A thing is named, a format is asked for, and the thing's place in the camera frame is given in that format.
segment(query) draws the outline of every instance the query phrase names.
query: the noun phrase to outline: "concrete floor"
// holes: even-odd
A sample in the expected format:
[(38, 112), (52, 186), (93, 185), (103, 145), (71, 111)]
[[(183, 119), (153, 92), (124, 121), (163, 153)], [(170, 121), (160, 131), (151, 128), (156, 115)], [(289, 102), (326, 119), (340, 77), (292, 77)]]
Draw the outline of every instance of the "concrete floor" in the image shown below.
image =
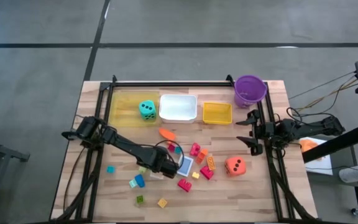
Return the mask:
[[(92, 43), (104, 0), (0, 0), (0, 43)], [(112, 1), (107, 42), (358, 42), (358, 1)], [(13, 161), (0, 190), (0, 223), (46, 221), (91, 49), (0, 49), (0, 143), (31, 153)], [(358, 48), (99, 49), (91, 80), (222, 80), (254, 74), (286, 83), (288, 96), (354, 70)], [(293, 107), (344, 80), (290, 101)], [(333, 98), (309, 110), (320, 112)], [(358, 95), (330, 111), (358, 126)], [(354, 190), (311, 182), (323, 220), (358, 223)]]

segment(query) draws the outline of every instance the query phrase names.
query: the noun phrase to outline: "purple bucket handle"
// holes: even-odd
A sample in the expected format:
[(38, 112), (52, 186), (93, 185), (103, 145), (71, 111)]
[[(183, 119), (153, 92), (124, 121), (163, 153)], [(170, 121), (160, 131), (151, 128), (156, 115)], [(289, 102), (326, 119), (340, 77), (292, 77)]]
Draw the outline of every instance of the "purple bucket handle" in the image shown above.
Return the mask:
[(265, 98), (267, 87), (258, 77), (243, 75), (234, 82), (234, 102), (241, 108), (247, 108)]

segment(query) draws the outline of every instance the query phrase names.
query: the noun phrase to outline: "yellow translucent sheet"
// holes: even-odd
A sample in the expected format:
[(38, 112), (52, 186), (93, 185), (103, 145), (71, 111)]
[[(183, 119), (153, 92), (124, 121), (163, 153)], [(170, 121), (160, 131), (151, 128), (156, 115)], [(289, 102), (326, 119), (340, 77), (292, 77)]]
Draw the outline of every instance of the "yellow translucent sheet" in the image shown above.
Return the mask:
[[(156, 119), (144, 121), (139, 112), (139, 103), (152, 100), (157, 112)], [(119, 91), (114, 92), (111, 99), (109, 125), (113, 127), (150, 127), (159, 126), (158, 116), (160, 94), (157, 91)]]

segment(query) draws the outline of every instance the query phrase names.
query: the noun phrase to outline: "wooden tabletop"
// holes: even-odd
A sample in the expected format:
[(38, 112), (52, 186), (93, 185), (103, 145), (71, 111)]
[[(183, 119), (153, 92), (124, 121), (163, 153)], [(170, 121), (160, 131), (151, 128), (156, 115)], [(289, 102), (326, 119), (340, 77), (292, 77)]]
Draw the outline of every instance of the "wooden tabletop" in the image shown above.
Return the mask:
[[(267, 81), (273, 110), (281, 117), (287, 118), (286, 108), (289, 107), (284, 82)], [(78, 103), (77, 114), (93, 116), (96, 107), (100, 82), (84, 82)], [(177, 175), (174, 179), (158, 180), (151, 178), (150, 171), (144, 175), (144, 188), (131, 188), (129, 181), (137, 175), (139, 166), (135, 158), (115, 148), (105, 146), (103, 163), (100, 172), (99, 186), (94, 209), (94, 222), (274, 222), (277, 221), (270, 185), (267, 158), (265, 153), (251, 156), (250, 149), (236, 139), (236, 136), (248, 136), (250, 126), (239, 126), (234, 123), (246, 119), (246, 114), (256, 108), (240, 109), (234, 104), (234, 89), (231, 87), (123, 87), (113, 92), (157, 91), (163, 94), (191, 94), (198, 98), (198, 116), (193, 124), (166, 124), (159, 126), (172, 130), (182, 146), (186, 156), (194, 142), (201, 148), (208, 149), (213, 155), (216, 170), (211, 180), (202, 174), (198, 180), (191, 176), (186, 179), (192, 183), (189, 193), (185, 192), (177, 182), (183, 178)], [(233, 122), (229, 125), (204, 124), (202, 121), (202, 105), (205, 101), (225, 102), (233, 105)], [(102, 103), (102, 113), (106, 100)], [(81, 122), (75, 118), (74, 128)], [(120, 135), (139, 144), (155, 144), (163, 138), (158, 133), (159, 126), (143, 128), (117, 128)], [(63, 196), (70, 172), (82, 147), (79, 141), (68, 145), (65, 162), (60, 177), (51, 218), (57, 218), (63, 212)], [(68, 191), (66, 204), (69, 205), (78, 193), (85, 164), (83, 153)], [(247, 164), (247, 172), (238, 177), (227, 177), (224, 161), (228, 157), (241, 156)], [(286, 148), (284, 157), (288, 181), (291, 191), (295, 194), (307, 211), (316, 217), (313, 196), (298, 146)], [(199, 172), (206, 165), (193, 163), (191, 172)], [(107, 166), (114, 166), (115, 173), (108, 174)], [(135, 198), (143, 195), (145, 203), (136, 207)], [(168, 201), (162, 209), (157, 205), (160, 198)], [(86, 215), (88, 203), (84, 205)], [(284, 216), (288, 217), (284, 196), (280, 190), (280, 200)]]

